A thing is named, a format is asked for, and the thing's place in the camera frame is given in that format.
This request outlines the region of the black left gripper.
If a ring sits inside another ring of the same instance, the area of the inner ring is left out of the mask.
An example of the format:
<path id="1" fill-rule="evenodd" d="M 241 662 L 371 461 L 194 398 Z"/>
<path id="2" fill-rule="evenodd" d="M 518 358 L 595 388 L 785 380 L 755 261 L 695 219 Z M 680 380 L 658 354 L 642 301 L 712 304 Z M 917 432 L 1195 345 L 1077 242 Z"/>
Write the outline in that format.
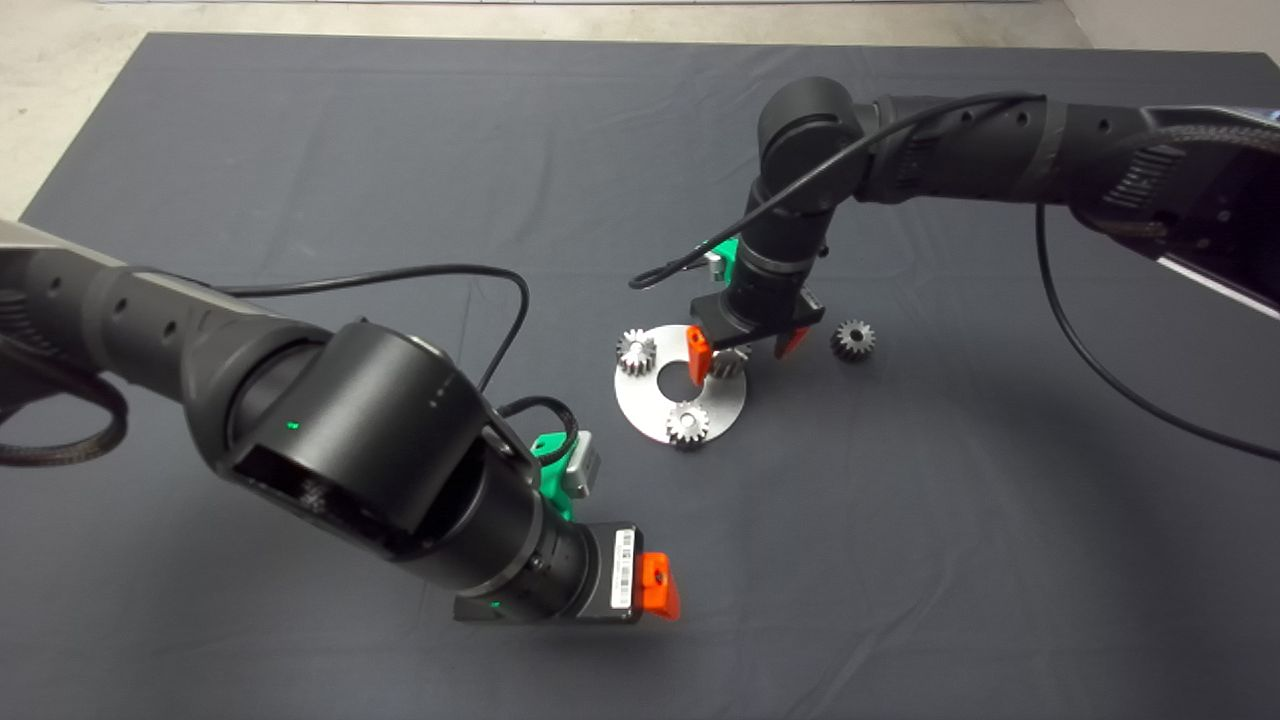
<path id="1" fill-rule="evenodd" d="M 669 556 L 644 552 L 632 523 L 549 521 L 511 578 L 453 601 L 458 623 L 516 625 L 632 625 L 644 612 L 681 618 Z"/>

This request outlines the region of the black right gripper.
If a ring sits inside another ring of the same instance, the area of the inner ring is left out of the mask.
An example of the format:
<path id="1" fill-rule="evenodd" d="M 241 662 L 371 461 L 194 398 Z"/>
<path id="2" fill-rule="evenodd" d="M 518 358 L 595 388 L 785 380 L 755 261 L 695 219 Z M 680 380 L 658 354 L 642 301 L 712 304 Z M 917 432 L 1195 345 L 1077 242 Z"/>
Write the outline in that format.
<path id="1" fill-rule="evenodd" d="M 823 319 L 826 306 L 808 290 L 788 297 L 748 293 L 741 299 L 724 290 L 692 300 L 690 313 L 695 325 L 686 327 L 687 374 L 701 388 L 710 374 L 713 350 L 768 340 L 776 359 L 787 357 Z"/>

